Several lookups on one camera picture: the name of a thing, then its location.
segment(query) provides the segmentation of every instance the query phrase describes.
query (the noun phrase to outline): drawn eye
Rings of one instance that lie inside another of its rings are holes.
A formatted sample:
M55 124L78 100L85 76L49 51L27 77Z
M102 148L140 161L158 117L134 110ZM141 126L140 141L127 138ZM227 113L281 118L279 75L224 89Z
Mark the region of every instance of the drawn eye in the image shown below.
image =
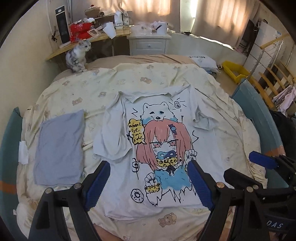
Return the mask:
M170 141L169 144L170 144L170 146L175 146L176 145L176 140Z
M153 145L155 148L160 147L160 143L159 142L153 142Z

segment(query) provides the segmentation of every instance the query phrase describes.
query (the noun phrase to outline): basket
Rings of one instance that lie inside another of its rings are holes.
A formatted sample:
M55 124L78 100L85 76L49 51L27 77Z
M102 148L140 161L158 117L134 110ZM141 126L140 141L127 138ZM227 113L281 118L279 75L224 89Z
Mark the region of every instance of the basket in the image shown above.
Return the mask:
M250 74L243 66L230 61L224 61L222 67L236 84L239 84L242 78L246 78Z

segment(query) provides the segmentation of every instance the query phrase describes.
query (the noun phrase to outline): gray pillowcase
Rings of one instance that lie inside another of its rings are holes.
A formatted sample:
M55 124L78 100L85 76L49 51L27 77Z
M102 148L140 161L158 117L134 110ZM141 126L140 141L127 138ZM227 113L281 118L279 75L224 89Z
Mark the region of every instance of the gray pillowcase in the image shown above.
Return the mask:
M72 185L83 170L84 110L44 121L40 126L34 178L38 185Z

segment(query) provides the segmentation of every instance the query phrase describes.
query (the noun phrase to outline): donut drawing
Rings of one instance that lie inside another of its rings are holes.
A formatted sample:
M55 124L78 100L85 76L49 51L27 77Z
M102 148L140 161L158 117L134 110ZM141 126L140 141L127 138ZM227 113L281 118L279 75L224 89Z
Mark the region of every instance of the donut drawing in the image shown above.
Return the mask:
M134 188L133 190L131 190L131 198L136 203L142 203L144 201L144 194L141 192L140 189Z

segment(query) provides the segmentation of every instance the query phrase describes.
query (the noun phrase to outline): pacifier drawing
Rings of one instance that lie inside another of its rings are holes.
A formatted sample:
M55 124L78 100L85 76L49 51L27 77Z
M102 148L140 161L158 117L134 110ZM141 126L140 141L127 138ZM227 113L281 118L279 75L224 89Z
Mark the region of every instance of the pacifier drawing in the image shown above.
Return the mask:
M175 156L177 156L177 153L174 150L171 150L169 152L160 151L159 153L157 153L157 158L159 160L163 160L163 159L166 159L168 157L172 158L172 157L175 157Z

